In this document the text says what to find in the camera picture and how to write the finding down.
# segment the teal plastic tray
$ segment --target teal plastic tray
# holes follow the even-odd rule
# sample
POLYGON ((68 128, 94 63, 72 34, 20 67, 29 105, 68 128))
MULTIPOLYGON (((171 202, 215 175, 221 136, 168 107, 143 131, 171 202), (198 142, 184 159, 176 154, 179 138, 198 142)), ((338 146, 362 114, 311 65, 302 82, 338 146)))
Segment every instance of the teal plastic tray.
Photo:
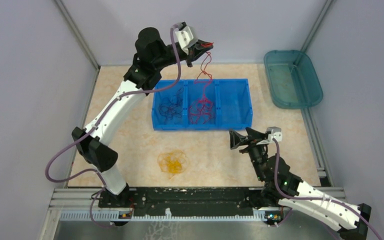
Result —
POLYGON ((323 99, 322 87, 309 56, 297 50, 269 51, 264 56, 273 103, 283 109, 313 107, 323 99))

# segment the cable tie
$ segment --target cable tie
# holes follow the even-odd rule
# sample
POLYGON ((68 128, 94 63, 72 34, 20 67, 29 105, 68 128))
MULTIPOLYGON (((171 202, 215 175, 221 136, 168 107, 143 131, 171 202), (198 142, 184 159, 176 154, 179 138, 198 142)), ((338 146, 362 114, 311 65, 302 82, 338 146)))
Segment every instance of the cable tie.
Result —
POLYGON ((331 201, 332 201, 332 198, 329 198, 328 201, 327 201, 326 209, 329 208, 329 205, 331 204, 331 201))
POLYGON ((323 193, 323 196, 321 197, 320 207, 323 206, 323 203, 326 201, 326 194, 323 193))

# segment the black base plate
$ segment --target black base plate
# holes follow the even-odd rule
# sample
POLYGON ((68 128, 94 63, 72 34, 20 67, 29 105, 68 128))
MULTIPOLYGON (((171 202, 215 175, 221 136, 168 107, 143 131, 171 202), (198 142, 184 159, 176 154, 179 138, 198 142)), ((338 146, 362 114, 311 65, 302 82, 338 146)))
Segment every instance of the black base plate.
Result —
POLYGON ((170 208, 174 217, 252 216, 253 208, 268 207, 258 201, 261 189, 249 187, 130 187, 128 202, 120 202, 104 191, 100 208, 128 208, 134 203, 137 217, 165 216, 170 208))

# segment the blue bin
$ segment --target blue bin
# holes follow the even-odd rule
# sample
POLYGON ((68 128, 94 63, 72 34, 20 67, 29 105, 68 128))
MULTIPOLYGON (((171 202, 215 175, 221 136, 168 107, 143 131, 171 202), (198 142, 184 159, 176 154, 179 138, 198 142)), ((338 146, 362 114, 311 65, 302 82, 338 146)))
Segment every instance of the blue bin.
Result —
MULTIPOLYGON (((162 80, 155 86, 164 88, 174 80, 162 80)), ((205 82, 180 80, 174 87, 156 92, 152 103, 152 126, 159 131, 242 130, 251 127, 253 107, 248 79, 213 79, 205 88, 205 96, 212 102, 211 117, 195 118, 189 108, 203 96, 205 82)))

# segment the blue plastic tray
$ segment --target blue plastic tray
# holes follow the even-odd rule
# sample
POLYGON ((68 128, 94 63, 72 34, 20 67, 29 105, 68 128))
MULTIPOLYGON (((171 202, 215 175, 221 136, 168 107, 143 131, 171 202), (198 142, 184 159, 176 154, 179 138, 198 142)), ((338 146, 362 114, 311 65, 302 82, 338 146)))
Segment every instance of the blue plastic tray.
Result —
POLYGON ((269 51, 265 72, 273 103, 283 109, 313 107, 323 99, 322 87, 309 56, 297 50, 269 51))
MULTIPOLYGON (((161 89, 172 83, 174 80, 161 80, 155 88, 161 89)), ((205 89, 205 96, 214 104, 211 113, 213 117, 191 119, 188 109, 203 96, 205 85, 206 83, 194 83, 194 79, 186 79, 180 80, 172 88, 154 93, 151 113, 153 129, 242 130, 252 126, 253 107, 248 79, 213 79, 205 89)))

